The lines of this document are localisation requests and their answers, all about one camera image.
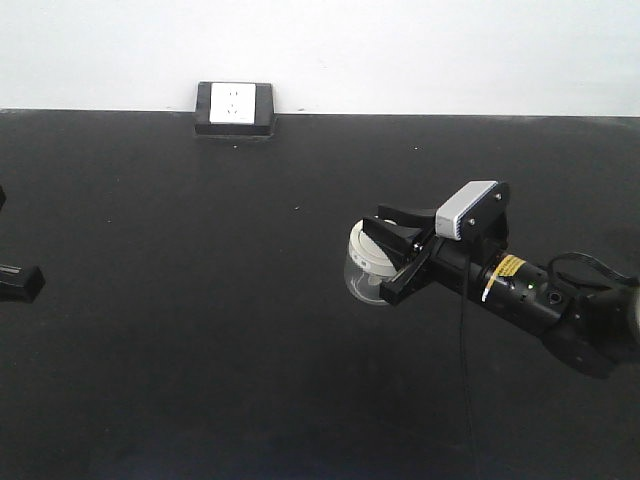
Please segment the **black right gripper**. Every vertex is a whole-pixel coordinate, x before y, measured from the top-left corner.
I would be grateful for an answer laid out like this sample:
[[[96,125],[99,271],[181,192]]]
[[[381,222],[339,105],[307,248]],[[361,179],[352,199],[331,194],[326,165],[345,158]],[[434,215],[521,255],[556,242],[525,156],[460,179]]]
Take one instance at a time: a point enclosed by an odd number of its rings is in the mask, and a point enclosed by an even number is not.
[[[397,271],[380,286],[381,298],[397,305],[432,282],[466,296],[507,247],[509,199],[509,184],[498,182],[462,218],[460,241],[436,235],[435,209],[379,205],[377,217],[363,218],[363,231]]]

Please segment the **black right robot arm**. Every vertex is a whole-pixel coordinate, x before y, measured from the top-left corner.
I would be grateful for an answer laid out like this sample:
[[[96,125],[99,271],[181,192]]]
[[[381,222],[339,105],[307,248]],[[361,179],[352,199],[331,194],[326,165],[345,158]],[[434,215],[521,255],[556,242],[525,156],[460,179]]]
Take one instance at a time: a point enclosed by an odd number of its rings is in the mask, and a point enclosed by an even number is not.
[[[538,338],[574,370],[607,378],[639,361],[639,279],[580,252],[544,266],[507,250],[510,187],[471,181],[435,210],[380,205],[363,232],[392,267],[379,293],[397,305],[438,283]]]

